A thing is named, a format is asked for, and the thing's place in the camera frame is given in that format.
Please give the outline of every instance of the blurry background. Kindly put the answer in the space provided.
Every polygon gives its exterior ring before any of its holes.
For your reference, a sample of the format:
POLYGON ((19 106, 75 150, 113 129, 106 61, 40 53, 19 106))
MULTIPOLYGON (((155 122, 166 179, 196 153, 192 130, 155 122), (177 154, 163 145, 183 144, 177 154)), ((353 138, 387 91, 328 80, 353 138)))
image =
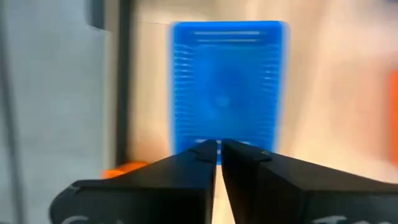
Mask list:
MULTIPOLYGON (((51 199, 114 165, 117 8, 105 30, 81 0, 0 0, 27 223, 48 223, 51 199)), ((398 2, 392 0, 130 0, 128 158, 171 154, 169 27, 173 21, 281 20, 290 26, 281 154, 398 182, 392 163, 387 79, 398 69, 398 2)), ((0 145, 0 222, 14 223, 6 148, 0 145)), ((213 220, 231 223, 220 172, 213 220)))

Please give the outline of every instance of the plastic crate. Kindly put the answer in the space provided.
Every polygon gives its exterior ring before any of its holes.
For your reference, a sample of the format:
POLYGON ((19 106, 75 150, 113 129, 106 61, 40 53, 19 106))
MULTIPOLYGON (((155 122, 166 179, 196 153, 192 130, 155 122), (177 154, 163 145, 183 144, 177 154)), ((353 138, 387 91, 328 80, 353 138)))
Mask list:
POLYGON ((174 153, 226 138, 274 150, 284 39, 278 21, 174 24, 174 153))

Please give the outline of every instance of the beige wall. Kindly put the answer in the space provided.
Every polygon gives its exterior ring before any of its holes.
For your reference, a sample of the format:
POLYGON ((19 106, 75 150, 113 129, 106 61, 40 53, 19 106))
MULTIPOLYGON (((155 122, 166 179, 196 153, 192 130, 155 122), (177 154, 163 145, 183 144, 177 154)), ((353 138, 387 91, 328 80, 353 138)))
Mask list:
POLYGON ((291 31, 278 151, 398 181, 389 159, 384 89, 386 75, 396 67, 396 4, 152 0, 138 5, 132 158, 156 161, 170 154, 167 47, 171 22, 276 19, 287 21, 291 31), (339 158, 346 161, 337 162, 339 158), (373 164, 377 167, 363 171, 373 164))
POLYGON ((104 169, 115 166, 116 77, 118 75, 119 1, 105 2, 104 169))

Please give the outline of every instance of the gray surface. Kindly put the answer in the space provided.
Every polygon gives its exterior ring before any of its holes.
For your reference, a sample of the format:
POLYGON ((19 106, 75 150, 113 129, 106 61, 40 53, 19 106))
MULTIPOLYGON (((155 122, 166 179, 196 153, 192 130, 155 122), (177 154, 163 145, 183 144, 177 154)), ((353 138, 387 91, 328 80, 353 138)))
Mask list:
POLYGON ((9 176, 8 153, 6 148, 3 110, 0 102, 0 223, 12 223, 13 219, 13 204, 11 200, 11 181, 9 176))
MULTIPOLYGON (((87 24, 86 4, 6 0, 28 223, 49 223, 51 199, 103 168, 105 33, 87 24)), ((0 157, 3 166, 2 149, 0 157)), ((9 189, 3 181, 0 187, 3 199, 9 189)), ((7 207, 2 201, 0 221, 9 221, 7 207)))

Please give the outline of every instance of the orange object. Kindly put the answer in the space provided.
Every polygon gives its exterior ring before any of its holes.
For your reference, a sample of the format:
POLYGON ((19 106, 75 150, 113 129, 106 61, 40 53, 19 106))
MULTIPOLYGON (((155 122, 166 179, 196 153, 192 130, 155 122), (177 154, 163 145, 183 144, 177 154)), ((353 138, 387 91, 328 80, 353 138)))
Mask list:
POLYGON ((392 148, 394 163, 398 166, 398 70, 391 74, 392 148))
POLYGON ((105 179, 109 179, 109 178, 117 177, 119 175, 123 175, 130 171, 139 169, 146 165, 148 165, 148 163, 146 163, 146 162, 130 162, 128 164, 121 165, 120 167, 118 167, 116 169, 104 170, 103 175, 104 175, 105 179))

